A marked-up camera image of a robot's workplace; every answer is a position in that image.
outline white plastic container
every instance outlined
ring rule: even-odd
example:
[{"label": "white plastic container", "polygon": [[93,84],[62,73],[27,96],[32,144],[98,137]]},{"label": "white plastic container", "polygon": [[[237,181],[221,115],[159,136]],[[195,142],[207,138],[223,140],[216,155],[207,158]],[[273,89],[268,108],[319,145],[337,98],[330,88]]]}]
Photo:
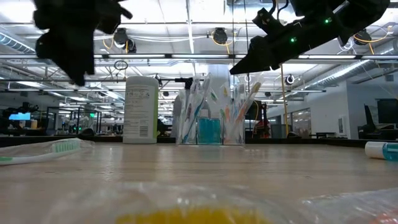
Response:
[{"label": "white plastic container", "polygon": [[155,144],[159,82],[151,77],[129,77],[124,104],[123,143]]}]

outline product label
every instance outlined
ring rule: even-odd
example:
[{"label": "product label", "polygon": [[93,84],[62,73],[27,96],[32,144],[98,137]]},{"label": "product label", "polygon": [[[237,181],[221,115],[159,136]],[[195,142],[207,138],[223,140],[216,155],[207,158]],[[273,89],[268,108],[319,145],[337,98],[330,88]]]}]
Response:
[{"label": "product label", "polygon": [[124,105],[123,136],[134,139],[153,138],[156,131],[154,123],[157,124],[157,117],[154,116],[155,88],[146,85],[131,85],[128,88],[130,90],[126,91]]}]

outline table surface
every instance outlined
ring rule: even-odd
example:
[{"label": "table surface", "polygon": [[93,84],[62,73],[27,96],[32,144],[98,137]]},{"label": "table surface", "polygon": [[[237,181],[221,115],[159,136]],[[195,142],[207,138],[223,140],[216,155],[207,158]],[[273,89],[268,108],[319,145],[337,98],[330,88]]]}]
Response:
[{"label": "table surface", "polygon": [[245,185],[284,200],[397,187],[398,163],[368,159],[363,149],[322,145],[246,147],[125,145],[54,161],[0,167],[5,223],[40,223],[67,193],[117,182]]}]

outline wooden table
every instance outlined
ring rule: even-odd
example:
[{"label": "wooden table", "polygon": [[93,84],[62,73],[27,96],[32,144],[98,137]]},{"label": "wooden table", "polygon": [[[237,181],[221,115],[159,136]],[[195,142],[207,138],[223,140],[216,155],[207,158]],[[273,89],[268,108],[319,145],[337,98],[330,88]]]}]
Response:
[{"label": "wooden table", "polygon": [[40,223],[66,193],[116,182],[247,185],[287,201],[397,187],[398,163],[320,145],[197,147],[96,144],[50,162],[0,167],[2,223]]}]

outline ceiling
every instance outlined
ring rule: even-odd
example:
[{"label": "ceiling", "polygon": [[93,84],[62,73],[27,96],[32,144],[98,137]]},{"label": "ceiling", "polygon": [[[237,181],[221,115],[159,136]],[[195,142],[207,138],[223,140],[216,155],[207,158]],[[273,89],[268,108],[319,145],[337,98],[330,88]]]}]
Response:
[{"label": "ceiling", "polygon": [[[237,3],[232,15],[230,6],[226,6],[224,0],[128,0],[121,4],[131,11],[134,17],[131,20],[122,18],[120,27],[127,28],[127,34],[137,46],[138,54],[246,54],[248,40],[256,35],[265,33],[256,27],[251,20],[255,18],[257,11],[260,10],[259,4],[254,4],[258,0],[247,0],[246,12],[242,5]],[[38,30],[32,23],[32,12],[35,6],[30,0],[0,0],[0,33],[18,40],[34,49],[35,41],[44,32]],[[281,11],[281,20],[292,22],[295,17],[293,9],[289,6]],[[368,33],[373,39],[383,38],[373,44],[374,48],[385,44],[394,39],[398,34],[398,27],[392,26],[389,35],[386,36],[386,24],[395,24],[398,21],[398,9],[391,6],[383,17],[367,28]],[[236,42],[228,46],[216,45],[211,33],[216,27],[224,27],[232,41],[233,32]],[[123,50],[112,44],[112,36],[95,33],[95,54],[124,54]],[[308,51],[307,55],[346,55],[346,54],[370,54],[367,45],[350,45],[341,48],[337,40],[331,40],[315,49]],[[20,52],[0,44],[0,54],[20,54]],[[90,75],[90,79],[118,79],[117,82],[90,83],[91,88],[104,89],[123,89],[125,84],[119,82],[123,76],[154,76],[158,74],[160,78],[179,78],[191,77],[193,65],[196,73],[207,75],[208,65],[214,63],[232,66],[232,60],[174,60],[174,59],[130,59],[129,68],[121,72],[117,77],[117,72],[110,75],[109,69],[113,70],[115,60],[96,60],[96,74]],[[340,65],[350,64],[352,61],[345,60],[302,60],[290,61],[284,64],[284,74],[296,77],[294,87],[305,85],[316,79],[321,74]],[[67,76],[54,65],[46,65],[36,60],[12,59],[6,60],[2,64],[3,68],[13,68],[18,71],[18,75],[26,80],[34,81],[38,79],[67,79]],[[280,79],[280,69],[269,72],[258,73],[264,76],[265,82],[262,89],[280,90],[282,82]],[[3,78],[16,78],[0,73]],[[42,83],[41,85],[51,89],[72,89],[75,86],[68,82]],[[20,83],[12,83],[13,88],[27,88],[28,86]],[[183,88],[181,83],[169,82],[165,89]],[[100,102],[102,99],[97,93],[78,94],[60,93],[62,96],[89,97],[90,100]],[[116,102],[123,102],[124,92],[117,92]],[[176,93],[170,92],[167,98],[174,99]],[[264,98],[263,94],[258,94],[258,98]]]}]

